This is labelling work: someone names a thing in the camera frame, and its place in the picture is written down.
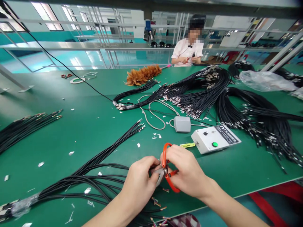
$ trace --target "sleeve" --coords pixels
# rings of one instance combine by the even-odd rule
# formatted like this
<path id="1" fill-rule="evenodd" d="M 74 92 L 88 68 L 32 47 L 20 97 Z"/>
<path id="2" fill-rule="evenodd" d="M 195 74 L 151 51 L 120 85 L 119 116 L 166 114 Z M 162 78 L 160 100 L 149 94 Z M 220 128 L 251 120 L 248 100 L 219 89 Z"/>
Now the sleeve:
<path id="1" fill-rule="evenodd" d="M 177 44 L 174 48 L 174 52 L 173 52 L 173 55 L 171 56 L 171 58 L 178 58 L 180 56 L 181 49 L 182 49 L 182 44 L 179 41 L 179 42 L 177 42 Z"/>
<path id="2" fill-rule="evenodd" d="M 196 57 L 202 57 L 202 50 L 203 50 L 203 43 L 201 43 L 199 46 L 197 46 L 197 50 L 196 50 Z"/>

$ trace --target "white box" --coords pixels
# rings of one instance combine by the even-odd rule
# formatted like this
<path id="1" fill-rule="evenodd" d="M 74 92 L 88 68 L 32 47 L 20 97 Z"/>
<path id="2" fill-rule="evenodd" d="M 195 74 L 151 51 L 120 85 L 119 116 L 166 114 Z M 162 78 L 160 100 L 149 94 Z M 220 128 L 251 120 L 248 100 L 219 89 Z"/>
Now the white box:
<path id="1" fill-rule="evenodd" d="M 241 143 L 241 140 L 226 125 L 198 129 L 194 131 L 191 138 L 201 154 Z"/>

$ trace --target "pliers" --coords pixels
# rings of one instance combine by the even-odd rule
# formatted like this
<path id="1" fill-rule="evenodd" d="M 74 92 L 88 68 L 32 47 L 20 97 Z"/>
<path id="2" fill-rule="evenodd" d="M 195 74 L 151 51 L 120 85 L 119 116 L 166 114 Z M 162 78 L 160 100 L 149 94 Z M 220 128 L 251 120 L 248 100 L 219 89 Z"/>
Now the pliers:
<path id="1" fill-rule="evenodd" d="M 179 172 L 179 170 L 174 170 L 172 171 L 171 173 L 168 173 L 168 163 L 169 161 L 166 160 L 166 150 L 167 150 L 167 147 L 168 146 L 172 146 L 171 143 L 166 143 L 164 145 L 164 148 L 163 148 L 163 156 L 162 156 L 162 164 L 161 164 L 161 168 L 160 169 L 157 169 L 155 172 L 156 173 L 159 173 L 160 176 L 159 176 L 159 179 L 157 181 L 157 186 L 159 186 L 159 184 L 161 183 L 161 181 L 163 180 L 163 177 L 165 177 L 165 179 L 167 180 L 167 183 L 169 184 L 169 186 L 171 187 L 171 189 L 175 192 L 175 193 L 179 193 L 180 192 L 180 189 L 176 188 L 174 186 L 174 184 L 172 183 L 170 177 L 172 177 L 173 175 L 175 175 L 177 172 Z"/>

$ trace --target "right hand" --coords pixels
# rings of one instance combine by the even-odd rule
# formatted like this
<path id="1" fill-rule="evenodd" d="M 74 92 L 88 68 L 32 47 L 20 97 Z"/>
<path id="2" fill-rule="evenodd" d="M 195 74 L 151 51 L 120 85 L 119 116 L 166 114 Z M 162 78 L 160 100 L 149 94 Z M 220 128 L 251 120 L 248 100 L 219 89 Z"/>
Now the right hand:
<path id="1" fill-rule="evenodd" d="M 179 170 L 176 175 L 171 177 L 171 181 L 177 188 L 202 201 L 213 195 L 218 184 L 204 174 L 193 153 L 183 147 L 172 145 L 166 150 L 166 159 Z"/>
<path id="2" fill-rule="evenodd" d="M 186 57 L 179 57 L 179 62 L 182 62 L 183 64 L 187 63 L 188 59 Z"/>

